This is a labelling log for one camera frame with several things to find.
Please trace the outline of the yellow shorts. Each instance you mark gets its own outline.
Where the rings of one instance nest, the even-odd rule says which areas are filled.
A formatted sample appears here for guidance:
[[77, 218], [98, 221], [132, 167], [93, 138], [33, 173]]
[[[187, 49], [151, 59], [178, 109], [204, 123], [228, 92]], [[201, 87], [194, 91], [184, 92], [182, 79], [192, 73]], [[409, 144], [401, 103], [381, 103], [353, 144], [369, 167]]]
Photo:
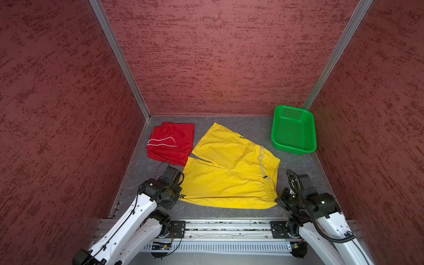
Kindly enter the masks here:
[[180, 200], [200, 206], [264, 210], [276, 205], [280, 159], [214, 123], [183, 169]]

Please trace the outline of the green plastic basket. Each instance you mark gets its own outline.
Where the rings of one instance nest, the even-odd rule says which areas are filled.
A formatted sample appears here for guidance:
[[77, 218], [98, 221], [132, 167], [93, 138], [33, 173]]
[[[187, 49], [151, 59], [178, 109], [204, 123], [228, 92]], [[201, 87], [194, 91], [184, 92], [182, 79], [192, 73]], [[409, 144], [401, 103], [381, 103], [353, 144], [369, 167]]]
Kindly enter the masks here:
[[317, 149], [314, 115], [306, 110], [290, 106], [274, 109], [271, 132], [273, 147], [280, 151], [304, 155]]

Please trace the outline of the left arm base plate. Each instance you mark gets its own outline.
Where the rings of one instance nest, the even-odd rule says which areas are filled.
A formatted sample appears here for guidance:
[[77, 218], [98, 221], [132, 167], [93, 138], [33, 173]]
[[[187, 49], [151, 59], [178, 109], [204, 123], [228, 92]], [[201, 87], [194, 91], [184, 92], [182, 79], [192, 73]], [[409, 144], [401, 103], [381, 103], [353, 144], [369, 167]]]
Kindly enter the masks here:
[[165, 238], [184, 238], [187, 222], [184, 220], [171, 220], [168, 234]]

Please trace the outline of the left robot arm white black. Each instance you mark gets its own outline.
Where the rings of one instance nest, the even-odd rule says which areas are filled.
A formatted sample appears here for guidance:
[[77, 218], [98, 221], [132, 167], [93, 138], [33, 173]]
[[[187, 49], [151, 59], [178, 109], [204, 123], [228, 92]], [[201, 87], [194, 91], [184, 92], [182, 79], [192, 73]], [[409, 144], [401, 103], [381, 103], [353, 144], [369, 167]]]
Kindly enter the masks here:
[[170, 233], [170, 210], [182, 191], [184, 174], [168, 166], [164, 174], [139, 185], [135, 199], [113, 227], [88, 251], [79, 250], [73, 265], [126, 265], [144, 246]]

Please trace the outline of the red shorts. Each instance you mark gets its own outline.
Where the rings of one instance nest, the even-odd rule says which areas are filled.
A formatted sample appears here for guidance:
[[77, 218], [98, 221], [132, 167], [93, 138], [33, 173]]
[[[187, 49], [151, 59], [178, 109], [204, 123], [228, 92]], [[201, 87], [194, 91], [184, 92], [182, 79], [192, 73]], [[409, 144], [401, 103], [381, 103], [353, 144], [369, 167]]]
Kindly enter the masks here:
[[194, 124], [164, 122], [155, 127], [146, 145], [148, 157], [184, 167], [193, 150]]

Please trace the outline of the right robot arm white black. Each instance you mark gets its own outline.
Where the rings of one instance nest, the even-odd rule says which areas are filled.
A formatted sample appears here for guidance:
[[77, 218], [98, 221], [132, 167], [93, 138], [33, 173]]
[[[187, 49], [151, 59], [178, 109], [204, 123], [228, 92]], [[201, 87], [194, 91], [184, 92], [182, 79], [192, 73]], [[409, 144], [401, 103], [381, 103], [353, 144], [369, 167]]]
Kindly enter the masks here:
[[289, 187], [275, 202], [290, 212], [288, 220], [271, 222], [274, 238], [288, 236], [291, 254], [304, 258], [308, 247], [326, 265], [371, 265], [366, 254], [334, 197], [319, 193], [307, 174], [286, 170]]

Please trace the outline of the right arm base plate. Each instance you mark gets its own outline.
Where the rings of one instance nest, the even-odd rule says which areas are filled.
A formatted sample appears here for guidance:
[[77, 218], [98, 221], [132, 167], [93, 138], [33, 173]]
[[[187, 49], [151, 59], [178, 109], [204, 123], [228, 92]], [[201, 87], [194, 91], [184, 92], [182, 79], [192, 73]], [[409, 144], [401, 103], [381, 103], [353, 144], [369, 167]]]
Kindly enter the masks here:
[[271, 221], [271, 233], [274, 239], [299, 238], [299, 226], [294, 221]]

